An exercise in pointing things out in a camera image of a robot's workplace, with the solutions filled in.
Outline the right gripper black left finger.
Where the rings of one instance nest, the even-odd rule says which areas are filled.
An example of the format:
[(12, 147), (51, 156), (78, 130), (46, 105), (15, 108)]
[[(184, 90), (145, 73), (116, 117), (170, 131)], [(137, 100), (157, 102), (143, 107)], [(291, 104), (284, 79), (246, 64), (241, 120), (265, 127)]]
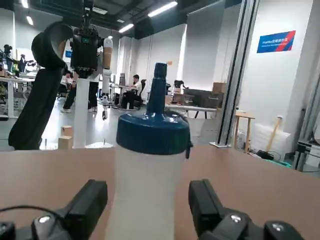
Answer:
[(35, 205), (16, 205), (2, 208), (37, 210), (44, 214), (34, 218), (30, 225), (16, 228), (12, 221), (0, 223), (2, 240), (88, 240), (108, 204), (108, 186), (105, 181), (90, 179), (64, 207), (51, 210)]

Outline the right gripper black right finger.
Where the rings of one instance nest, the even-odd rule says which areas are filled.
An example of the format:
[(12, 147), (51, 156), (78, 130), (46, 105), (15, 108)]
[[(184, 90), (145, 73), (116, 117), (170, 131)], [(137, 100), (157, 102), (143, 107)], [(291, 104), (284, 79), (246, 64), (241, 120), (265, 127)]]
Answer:
[(248, 214), (224, 207), (208, 179), (189, 183), (188, 204), (199, 240), (303, 239), (287, 222), (269, 220), (258, 226)]

